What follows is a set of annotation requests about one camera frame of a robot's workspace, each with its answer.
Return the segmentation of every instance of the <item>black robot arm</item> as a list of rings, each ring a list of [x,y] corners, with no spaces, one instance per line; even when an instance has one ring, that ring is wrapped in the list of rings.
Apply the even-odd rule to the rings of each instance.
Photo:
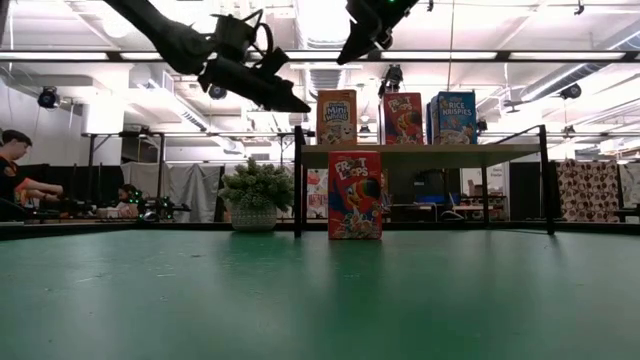
[[[217,16],[215,32],[201,34],[191,27],[167,19],[147,0],[104,0],[144,34],[160,56],[181,74],[198,75],[203,91],[212,86],[228,89],[265,110],[309,112],[311,109],[293,95],[293,83],[275,75],[289,58],[280,48],[273,48],[273,38],[263,59],[249,68],[244,65],[249,46],[255,47],[262,10],[245,19]],[[246,24],[255,16],[258,24]]]
[[[418,0],[347,0],[352,17],[351,33],[344,44],[338,64],[357,60],[376,49],[389,49],[393,43],[391,31]]]

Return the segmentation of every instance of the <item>green tabletop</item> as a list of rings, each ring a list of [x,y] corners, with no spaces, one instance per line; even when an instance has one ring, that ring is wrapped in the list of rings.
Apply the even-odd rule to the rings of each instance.
[[[0,242],[0,359],[640,359],[640,241],[123,231]]]

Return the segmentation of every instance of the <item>potted plant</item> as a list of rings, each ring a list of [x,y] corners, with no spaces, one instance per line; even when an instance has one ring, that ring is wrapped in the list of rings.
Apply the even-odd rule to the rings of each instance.
[[[236,166],[236,173],[222,177],[220,197],[231,212],[233,228],[241,231],[268,231],[276,225],[277,211],[293,204],[293,178],[284,167],[258,165],[249,158]]]

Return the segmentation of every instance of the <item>rice krispies logo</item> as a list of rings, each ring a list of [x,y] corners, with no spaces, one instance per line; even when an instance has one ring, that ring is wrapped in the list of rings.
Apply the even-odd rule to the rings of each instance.
[[[346,101],[329,101],[324,105],[324,121],[348,121],[349,110]]]
[[[463,115],[463,116],[471,116],[473,112],[471,109],[466,107],[464,99],[459,97],[452,97],[445,99],[444,97],[440,97],[440,106],[442,107],[443,115]]]
[[[411,105],[411,98],[409,98],[408,96],[403,96],[390,100],[389,108],[392,112],[396,112],[398,110],[411,111],[413,110],[413,106]]]
[[[335,167],[336,172],[340,176],[340,180],[346,180],[358,176],[369,176],[369,168],[367,168],[366,158],[338,161]]]

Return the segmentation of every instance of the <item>froot loops cereal box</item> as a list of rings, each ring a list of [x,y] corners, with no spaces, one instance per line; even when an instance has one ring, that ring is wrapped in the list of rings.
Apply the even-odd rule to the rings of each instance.
[[[476,94],[440,92],[429,106],[433,143],[477,144]]]
[[[424,144],[422,98],[419,93],[387,93],[384,106],[384,144]]]
[[[318,145],[356,145],[358,108],[355,90],[318,91]]]
[[[329,153],[329,239],[380,239],[381,174],[378,152]]]

